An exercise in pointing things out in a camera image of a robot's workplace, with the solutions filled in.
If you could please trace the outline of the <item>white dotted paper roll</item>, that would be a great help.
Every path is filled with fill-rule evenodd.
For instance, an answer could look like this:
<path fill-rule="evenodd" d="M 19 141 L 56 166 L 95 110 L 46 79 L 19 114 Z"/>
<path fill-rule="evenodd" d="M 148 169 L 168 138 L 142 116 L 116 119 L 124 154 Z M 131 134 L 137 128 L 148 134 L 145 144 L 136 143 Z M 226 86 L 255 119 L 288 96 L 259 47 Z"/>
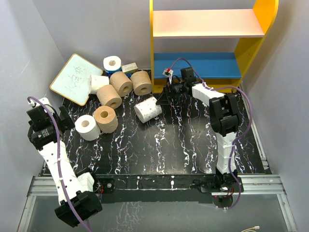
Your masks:
<path fill-rule="evenodd" d="M 146 123 L 162 113 L 161 106 L 156 102 L 155 97 L 149 97 L 134 106 L 135 113 L 142 123 Z"/>

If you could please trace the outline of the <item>brown roll front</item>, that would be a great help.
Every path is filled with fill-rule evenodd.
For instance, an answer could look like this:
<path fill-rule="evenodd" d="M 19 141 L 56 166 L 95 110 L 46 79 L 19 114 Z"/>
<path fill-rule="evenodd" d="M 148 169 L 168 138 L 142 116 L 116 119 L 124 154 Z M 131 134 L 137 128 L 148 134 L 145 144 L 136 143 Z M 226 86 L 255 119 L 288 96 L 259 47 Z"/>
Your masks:
<path fill-rule="evenodd" d="M 103 133 L 113 133 L 118 127 L 115 110 L 109 106 L 100 106 L 94 112 L 94 119 Z"/>

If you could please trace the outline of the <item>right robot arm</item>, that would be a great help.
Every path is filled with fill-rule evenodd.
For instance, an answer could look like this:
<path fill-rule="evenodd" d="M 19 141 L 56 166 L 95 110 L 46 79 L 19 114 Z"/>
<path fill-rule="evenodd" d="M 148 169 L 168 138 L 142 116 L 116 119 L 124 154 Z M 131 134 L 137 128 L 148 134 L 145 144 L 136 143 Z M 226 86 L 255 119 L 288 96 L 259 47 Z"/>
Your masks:
<path fill-rule="evenodd" d="M 208 106 L 210 124 L 216 133 L 218 160 L 216 164 L 215 186 L 219 191 L 228 192 L 237 183 L 235 165 L 235 139 L 240 125 L 240 114 L 236 96 L 213 90 L 204 81 L 199 82 L 191 67 L 181 69 L 181 77 L 173 75 L 171 68 L 165 69 L 163 75 L 167 83 L 156 101 L 157 105 L 168 105 L 181 94 L 193 98 Z"/>

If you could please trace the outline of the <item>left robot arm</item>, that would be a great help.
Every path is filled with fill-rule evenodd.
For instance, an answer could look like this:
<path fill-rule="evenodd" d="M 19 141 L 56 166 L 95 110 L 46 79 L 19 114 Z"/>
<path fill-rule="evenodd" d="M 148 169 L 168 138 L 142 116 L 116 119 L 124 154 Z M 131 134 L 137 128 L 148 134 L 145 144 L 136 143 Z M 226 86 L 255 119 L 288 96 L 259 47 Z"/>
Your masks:
<path fill-rule="evenodd" d="M 79 224 L 90 229 L 85 220 L 102 210 L 96 195 L 100 181 L 89 169 L 75 174 L 61 136 L 74 128 L 65 107 L 60 114 L 48 104 L 31 103 L 28 139 L 46 162 L 58 193 L 56 216 L 71 227 Z"/>

